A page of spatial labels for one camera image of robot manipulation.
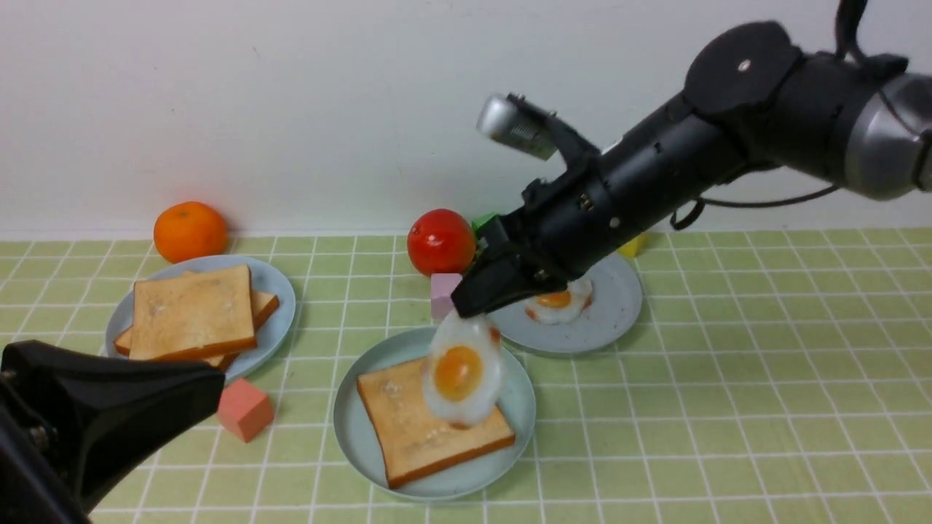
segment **yellow block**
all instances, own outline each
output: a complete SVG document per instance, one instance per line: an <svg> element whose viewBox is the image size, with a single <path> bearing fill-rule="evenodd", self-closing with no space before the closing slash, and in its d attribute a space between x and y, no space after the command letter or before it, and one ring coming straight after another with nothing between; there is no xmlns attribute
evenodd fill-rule
<svg viewBox="0 0 932 524"><path fill-rule="evenodd" d="M621 253L622 255L627 256L628 258L634 258L635 256L637 256L638 253L640 253L642 249L644 249L644 246L646 244L647 244L647 232L645 231L637 235L629 243L618 248L618 253Z"/></svg>

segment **egg white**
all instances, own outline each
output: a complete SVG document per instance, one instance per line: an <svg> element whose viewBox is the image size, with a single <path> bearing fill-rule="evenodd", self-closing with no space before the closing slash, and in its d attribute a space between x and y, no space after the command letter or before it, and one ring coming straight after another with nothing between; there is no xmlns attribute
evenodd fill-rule
<svg viewBox="0 0 932 524"><path fill-rule="evenodd" d="M491 415L505 381L505 360L500 340L492 337L494 326L485 315L463 320L452 311L437 327L428 358L421 368L424 403L434 417L451 424L471 427ZM475 351L482 362L482 377L469 396L453 402L445 399L434 381L434 371L446 352L465 346Z"/></svg>
<svg viewBox="0 0 932 524"><path fill-rule="evenodd" d="M567 283L569 304L565 308L549 308L539 304L535 296L524 301L526 311L533 314L531 318L541 324L568 324L583 314L586 301L592 296L592 281L579 279Z"/></svg>

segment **stack of toast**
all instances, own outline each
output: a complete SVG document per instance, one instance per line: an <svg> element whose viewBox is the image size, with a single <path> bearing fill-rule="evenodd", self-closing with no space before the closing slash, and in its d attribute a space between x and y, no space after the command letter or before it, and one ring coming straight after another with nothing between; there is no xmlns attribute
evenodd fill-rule
<svg viewBox="0 0 932 524"><path fill-rule="evenodd" d="M279 298L253 290L242 264L133 285L132 325L114 346L131 360L204 360L226 371L257 346Z"/></svg>

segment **egg yolk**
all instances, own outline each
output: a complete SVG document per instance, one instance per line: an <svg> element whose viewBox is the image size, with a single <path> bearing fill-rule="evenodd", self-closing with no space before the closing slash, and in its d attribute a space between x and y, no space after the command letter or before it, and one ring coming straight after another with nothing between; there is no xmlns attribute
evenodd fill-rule
<svg viewBox="0 0 932 524"><path fill-rule="evenodd" d="M573 297L569 291L557 291L556 293L538 296L537 303L545 308L558 310L568 306L572 299Z"/></svg>
<svg viewBox="0 0 932 524"><path fill-rule="evenodd" d="M459 402L479 387L482 371L479 353L466 346L457 346L437 361L433 381L441 396L451 402Z"/></svg>

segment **plate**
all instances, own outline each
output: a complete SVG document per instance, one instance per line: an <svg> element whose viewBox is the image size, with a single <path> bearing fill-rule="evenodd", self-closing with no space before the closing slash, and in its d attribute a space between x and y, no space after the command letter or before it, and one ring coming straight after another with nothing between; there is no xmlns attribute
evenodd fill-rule
<svg viewBox="0 0 932 524"><path fill-rule="evenodd" d="M510 447L458 464L392 490L385 477L382 449L376 430L356 390L356 378L427 355L436 327L421 327L382 340L357 360L340 382L333 406L336 442L349 463L377 487L402 498L442 501L463 497L485 488L514 466L534 434L537 401L528 372L511 352L503 351L507 378L499 409L515 433Z"/></svg>
<svg viewBox="0 0 932 524"><path fill-rule="evenodd" d="M541 356L570 357L605 348L631 328L640 314L644 291L640 279L617 252L606 256L584 278L592 281L592 305L567 324L541 324L517 302L488 315L501 335L521 349Z"/></svg>
<svg viewBox="0 0 932 524"><path fill-rule="evenodd" d="M148 280L168 279L181 276L185 271L213 271L216 269L229 268L240 264L248 264L253 274L253 289L272 293L279 298L279 307L268 317L262 328L255 334L258 342L254 350L249 350L240 354L240 357L233 361L233 364L226 371L226 383L230 383L240 377L255 371L259 366L264 364L275 351L280 347L288 329L295 320L295 289L281 271L273 266L250 258L249 256L238 255L217 255L204 256L186 260L175 264L170 268L163 269L149 277ZM114 348L114 340L120 333L132 325L132 291L120 300L116 306L114 314L107 323L106 330L106 354L114 358L127 358Z"/></svg>

